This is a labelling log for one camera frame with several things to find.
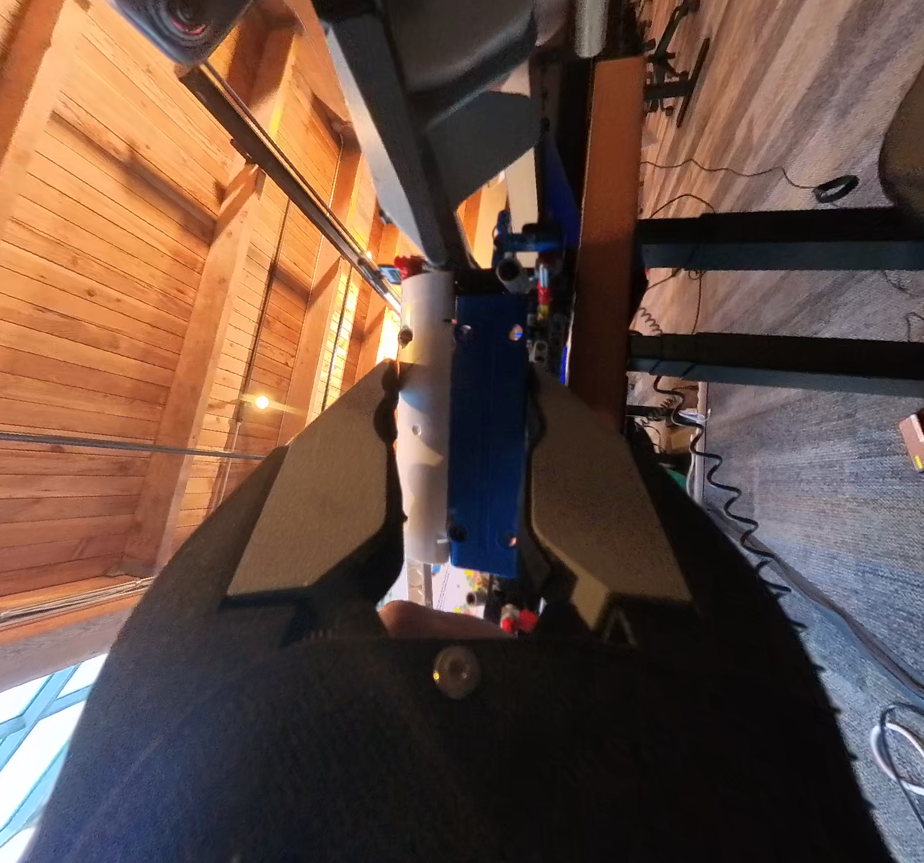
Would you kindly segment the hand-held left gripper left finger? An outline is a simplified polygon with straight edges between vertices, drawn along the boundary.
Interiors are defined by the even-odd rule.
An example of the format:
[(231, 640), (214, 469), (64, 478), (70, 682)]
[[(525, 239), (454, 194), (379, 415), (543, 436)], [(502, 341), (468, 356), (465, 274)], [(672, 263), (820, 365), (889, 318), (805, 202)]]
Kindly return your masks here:
[(384, 361), (287, 445), (230, 600), (382, 600), (402, 568), (399, 371)]

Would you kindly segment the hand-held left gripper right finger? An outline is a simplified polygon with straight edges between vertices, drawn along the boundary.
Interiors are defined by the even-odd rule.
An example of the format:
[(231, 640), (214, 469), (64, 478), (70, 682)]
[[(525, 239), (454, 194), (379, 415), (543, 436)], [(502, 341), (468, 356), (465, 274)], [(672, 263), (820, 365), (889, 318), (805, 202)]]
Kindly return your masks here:
[(550, 606), (603, 626), (625, 603), (690, 607), (692, 592), (623, 433), (529, 366), (524, 534)]

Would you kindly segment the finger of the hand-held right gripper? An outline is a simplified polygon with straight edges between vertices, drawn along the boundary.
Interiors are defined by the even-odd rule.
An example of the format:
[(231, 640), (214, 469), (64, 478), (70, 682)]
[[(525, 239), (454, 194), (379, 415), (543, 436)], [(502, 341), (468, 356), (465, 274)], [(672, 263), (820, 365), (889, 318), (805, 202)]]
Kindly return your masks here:
[(324, 35), (388, 222), (437, 270), (474, 269), (383, 22), (373, 14), (350, 16), (325, 23)]

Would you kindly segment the toy brick car model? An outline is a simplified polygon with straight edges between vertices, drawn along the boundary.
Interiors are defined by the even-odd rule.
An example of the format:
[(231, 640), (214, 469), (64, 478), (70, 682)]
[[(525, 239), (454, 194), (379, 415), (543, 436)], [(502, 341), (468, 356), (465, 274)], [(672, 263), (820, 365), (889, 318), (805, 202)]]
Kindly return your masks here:
[(506, 633), (538, 621), (521, 565), (527, 378), (564, 374), (576, 229), (556, 219), (514, 230), (501, 210), (491, 265), (452, 276), (422, 257), (388, 269), (403, 287), (397, 337), (397, 461), (408, 592), (433, 602), (433, 570), (480, 576), (468, 603)]

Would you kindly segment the black desk leg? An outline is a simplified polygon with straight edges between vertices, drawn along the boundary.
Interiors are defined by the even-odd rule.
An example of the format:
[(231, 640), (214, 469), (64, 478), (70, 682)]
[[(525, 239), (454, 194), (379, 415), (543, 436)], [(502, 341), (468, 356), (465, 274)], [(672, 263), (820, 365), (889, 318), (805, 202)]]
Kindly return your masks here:
[(693, 271), (922, 271), (922, 226), (894, 208), (707, 213), (636, 227), (643, 266)]
[(630, 335), (627, 369), (689, 382), (923, 397), (923, 346), (791, 335)]

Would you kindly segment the thin metal rod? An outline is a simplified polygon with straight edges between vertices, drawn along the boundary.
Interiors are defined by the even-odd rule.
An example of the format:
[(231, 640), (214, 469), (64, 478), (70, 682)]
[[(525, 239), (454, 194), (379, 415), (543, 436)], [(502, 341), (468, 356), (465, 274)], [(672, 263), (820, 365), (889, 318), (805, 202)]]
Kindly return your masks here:
[(1, 431), (1, 441), (40, 446), (61, 446), (95, 451), (156, 453), (173, 456), (204, 457), (216, 460), (258, 462), (265, 454), (239, 451), (207, 449), (189, 446), (169, 446), (150, 442), (113, 441), (89, 437), (67, 437), (63, 435), (37, 434), (15, 431)]

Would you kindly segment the black office chair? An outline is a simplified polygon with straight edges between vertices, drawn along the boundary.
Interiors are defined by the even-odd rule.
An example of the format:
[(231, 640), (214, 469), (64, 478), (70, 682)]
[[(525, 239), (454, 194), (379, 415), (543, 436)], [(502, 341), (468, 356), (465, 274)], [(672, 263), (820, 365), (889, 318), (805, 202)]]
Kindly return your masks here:
[(680, 27), (699, 14), (701, 0), (679, 0), (665, 26), (653, 29), (654, 0), (621, 0), (618, 51), (642, 59), (645, 75), (643, 106), (647, 116), (661, 114), (682, 128), (710, 54), (711, 39), (699, 44), (689, 69), (676, 63), (673, 43)]

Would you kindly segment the brown cardboard box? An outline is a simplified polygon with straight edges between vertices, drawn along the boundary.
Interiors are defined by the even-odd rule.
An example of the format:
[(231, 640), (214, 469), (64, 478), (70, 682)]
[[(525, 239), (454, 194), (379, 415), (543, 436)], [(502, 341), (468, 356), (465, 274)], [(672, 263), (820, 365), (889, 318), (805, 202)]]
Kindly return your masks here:
[(914, 470), (923, 474), (923, 409), (902, 419), (898, 424), (900, 437), (903, 441), (909, 462)]

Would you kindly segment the ceiling light rail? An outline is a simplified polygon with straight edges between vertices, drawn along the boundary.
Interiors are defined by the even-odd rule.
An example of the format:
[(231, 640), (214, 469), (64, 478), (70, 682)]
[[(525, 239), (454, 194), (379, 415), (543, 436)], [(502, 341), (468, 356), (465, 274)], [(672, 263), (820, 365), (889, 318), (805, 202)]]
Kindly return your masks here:
[(180, 65), (176, 72), (182, 85), (225, 130), (235, 150), (268, 176), (361, 279), (398, 313), (399, 298), (382, 269), (367, 256), (353, 234), (321, 200), (307, 178), (280, 150), (225, 80), (209, 64)]

